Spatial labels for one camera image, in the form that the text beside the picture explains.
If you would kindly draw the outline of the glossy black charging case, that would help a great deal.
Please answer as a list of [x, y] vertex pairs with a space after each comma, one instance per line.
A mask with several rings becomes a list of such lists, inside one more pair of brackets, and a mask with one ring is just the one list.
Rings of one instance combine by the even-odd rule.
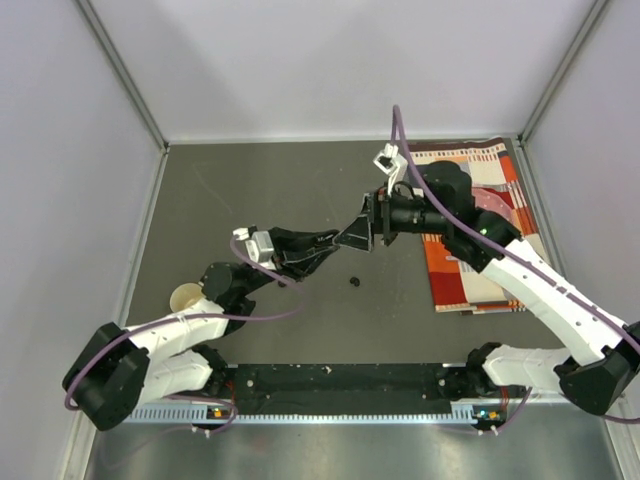
[[336, 236], [337, 232], [327, 233], [316, 238], [316, 245], [321, 248], [337, 248]]

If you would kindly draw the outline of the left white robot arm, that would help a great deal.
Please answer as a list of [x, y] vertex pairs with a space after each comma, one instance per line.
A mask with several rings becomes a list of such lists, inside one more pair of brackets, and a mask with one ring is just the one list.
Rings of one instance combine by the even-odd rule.
[[207, 342], [258, 322], [254, 291], [272, 282], [298, 291], [338, 250], [338, 234], [235, 230], [237, 261], [213, 262], [198, 282], [177, 288], [171, 314], [133, 327], [109, 322], [94, 332], [63, 377], [65, 408], [108, 431], [136, 408], [183, 392], [214, 399], [226, 387], [226, 364]]

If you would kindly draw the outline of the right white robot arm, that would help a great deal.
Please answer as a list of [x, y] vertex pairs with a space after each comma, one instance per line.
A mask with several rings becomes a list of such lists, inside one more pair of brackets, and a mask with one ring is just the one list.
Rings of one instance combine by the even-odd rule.
[[487, 343], [472, 351], [466, 380], [487, 396], [519, 385], [561, 393], [582, 410], [605, 415], [639, 373], [639, 326], [609, 316], [536, 253], [503, 216], [477, 205], [470, 176], [451, 161], [418, 170], [402, 156], [374, 164], [387, 177], [365, 195], [335, 244], [363, 251], [400, 233], [436, 234], [445, 249], [514, 296], [563, 344], [523, 349]]

